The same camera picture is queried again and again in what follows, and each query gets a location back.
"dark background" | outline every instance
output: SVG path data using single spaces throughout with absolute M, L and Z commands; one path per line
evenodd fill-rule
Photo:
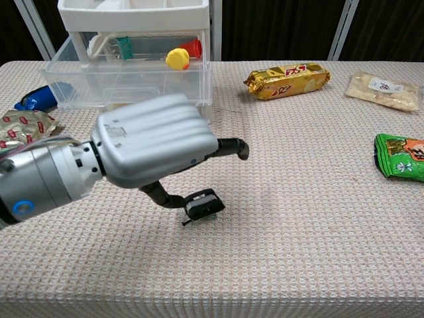
M 326 60 L 344 3 L 223 0 L 222 60 Z M 59 49 L 68 33 L 57 0 L 34 4 Z M 0 65 L 42 60 L 14 1 L 2 1 L 0 12 Z M 339 59 L 424 62 L 423 21 L 422 0 L 360 0 Z

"yellow snack bag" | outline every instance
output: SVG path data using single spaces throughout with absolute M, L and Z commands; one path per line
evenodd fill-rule
M 330 78 L 330 72 L 319 64 L 303 63 L 253 71 L 244 83 L 249 93 L 268 100 L 316 91 Z

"yellow cap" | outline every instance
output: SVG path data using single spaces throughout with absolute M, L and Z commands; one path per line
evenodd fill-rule
M 174 70 L 186 70 L 189 67 L 190 55 L 184 48 L 175 48 L 168 53 L 166 65 Z

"white snack bag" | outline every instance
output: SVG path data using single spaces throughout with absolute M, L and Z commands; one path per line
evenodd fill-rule
M 422 100 L 418 85 L 382 79 L 361 71 L 353 74 L 346 95 L 401 111 L 418 110 Z

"white textured tablecloth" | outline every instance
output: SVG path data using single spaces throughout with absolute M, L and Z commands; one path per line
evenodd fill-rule
M 424 64 L 322 62 L 332 80 L 259 101 L 242 83 L 285 62 L 213 63 L 212 128 L 250 158 L 211 159 L 164 180 L 212 187 L 227 208 L 183 211 L 99 182 L 88 198 L 0 231 L 0 317 L 422 317 L 424 185 L 376 169 L 378 133 L 424 138 L 402 113 L 343 95 L 364 70 L 424 83 Z M 44 85 L 44 62 L 0 68 L 2 113 Z M 85 140 L 95 111 L 55 111 Z

